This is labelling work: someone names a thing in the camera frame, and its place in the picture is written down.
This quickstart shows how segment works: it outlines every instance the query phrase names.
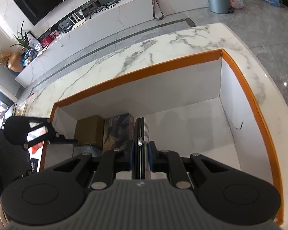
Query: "marble countertop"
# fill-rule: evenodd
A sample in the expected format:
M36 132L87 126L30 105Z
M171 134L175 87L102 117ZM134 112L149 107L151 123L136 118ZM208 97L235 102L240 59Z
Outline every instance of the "marble countertop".
M158 36L94 60L28 98L26 115L49 117L52 105L96 84L150 65L209 50L224 49L252 89L275 145L284 190L288 229L288 107L258 59L226 25L217 23Z

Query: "marble floor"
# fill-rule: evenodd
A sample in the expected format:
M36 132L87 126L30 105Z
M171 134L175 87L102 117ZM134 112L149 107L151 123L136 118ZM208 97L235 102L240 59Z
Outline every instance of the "marble floor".
M94 59L149 38L178 30L222 22L228 25L252 50L266 68L288 104L288 8L272 7L263 0L243 0L245 9L220 15L208 8L148 21L109 36L64 60L23 91L25 98Z

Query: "brown cardboard box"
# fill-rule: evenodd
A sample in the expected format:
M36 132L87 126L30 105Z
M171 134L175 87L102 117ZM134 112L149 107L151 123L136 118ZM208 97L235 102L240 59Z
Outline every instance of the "brown cardboard box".
M125 149L129 140L133 139L134 118L131 114L123 114L105 119L103 131L103 153L107 150Z
M77 121L74 138L78 140L75 146L92 145L103 149L104 120L100 116L92 116Z

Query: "gift box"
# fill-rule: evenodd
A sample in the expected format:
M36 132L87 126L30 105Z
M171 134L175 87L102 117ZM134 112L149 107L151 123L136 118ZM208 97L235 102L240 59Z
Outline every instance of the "gift box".
M60 34L57 30L53 31L52 33L49 34L50 38L54 40L56 37L58 37Z
M50 43L52 42L52 39L50 38L50 36L46 36L42 41L41 44L43 47L48 46Z
M103 131L103 153L111 149L125 149L133 139L134 118L123 114L105 119Z

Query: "silver screw head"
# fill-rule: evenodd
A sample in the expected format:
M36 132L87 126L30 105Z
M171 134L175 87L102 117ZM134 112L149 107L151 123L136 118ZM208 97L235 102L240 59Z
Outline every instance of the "silver screw head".
M103 190L107 185L104 182L94 182L91 187L95 190Z
M142 146L142 144L143 144L143 139L142 139L142 137L139 137L139 139L138 139L138 141L137 141L137 144L138 144L139 146Z
M176 183L176 187L179 189L188 189L189 187L191 187L191 183L186 181L180 181Z
M137 182L136 185L141 188L145 185L145 182L140 181L140 182Z

